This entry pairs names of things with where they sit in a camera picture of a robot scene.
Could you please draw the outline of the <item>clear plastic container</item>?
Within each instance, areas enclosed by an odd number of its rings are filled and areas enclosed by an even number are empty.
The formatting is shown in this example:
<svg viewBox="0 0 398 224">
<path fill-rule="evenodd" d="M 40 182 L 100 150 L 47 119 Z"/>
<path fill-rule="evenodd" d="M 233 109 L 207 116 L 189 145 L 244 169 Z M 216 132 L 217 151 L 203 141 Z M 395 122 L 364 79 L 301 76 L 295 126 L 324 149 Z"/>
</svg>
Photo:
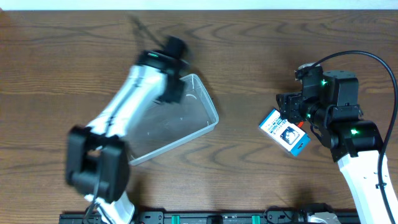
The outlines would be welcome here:
<svg viewBox="0 0 398 224">
<path fill-rule="evenodd" d="M 128 132 L 129 163 L 141 164 L 214 130 L 216 108 L 196 74 L 182 78 L 185 92 L 180 103 L 153 103 Z"/>
</svg>

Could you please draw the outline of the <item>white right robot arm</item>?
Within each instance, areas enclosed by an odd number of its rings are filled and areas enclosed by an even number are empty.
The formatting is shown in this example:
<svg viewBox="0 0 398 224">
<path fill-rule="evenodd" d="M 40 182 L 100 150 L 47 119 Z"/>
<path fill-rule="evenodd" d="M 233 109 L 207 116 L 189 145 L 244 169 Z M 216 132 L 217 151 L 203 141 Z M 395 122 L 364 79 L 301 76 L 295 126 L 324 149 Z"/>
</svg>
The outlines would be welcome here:
<svg viewBox="0 0 398 224">
<path fill-rule="evenodd" d="M 282 119 L 309 122 L 318 140 L 331 152 L 343 174 L 361 223 L 397 221 L 397 197 L 387 162 L 380 164 L 384 144 L 375 123 L 362 119 L 358 104 L 359 81 L 353 72 L 323 71 L 311 63 L 295 71 L 299 92 L 278 94 Z"/>
</svg>

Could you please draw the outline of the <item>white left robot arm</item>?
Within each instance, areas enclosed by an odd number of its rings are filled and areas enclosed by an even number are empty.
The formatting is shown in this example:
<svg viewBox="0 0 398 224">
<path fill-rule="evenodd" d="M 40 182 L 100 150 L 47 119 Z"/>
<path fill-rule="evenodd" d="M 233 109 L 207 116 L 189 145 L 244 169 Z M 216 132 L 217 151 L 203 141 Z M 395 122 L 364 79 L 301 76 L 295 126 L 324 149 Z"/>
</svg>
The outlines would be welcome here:
<svg viewBox="0 0 398 224">
<path fill-rule="evenodd" d="M 185 84 L 180 77 L 188 65 L 183 59 L 186 51 L 186 43 L 174 36 L 159 50 L 142 51 L 106 108 L 86 126 L 69 131 L 66 183 L 92 198 L 83 223 L 89 223 L 96 208 L 106 223 L 131 223 L 135 208 L 126 193 L 130 168 L 124 137 L 153 101 L 181 102 Z"/>
</svg>

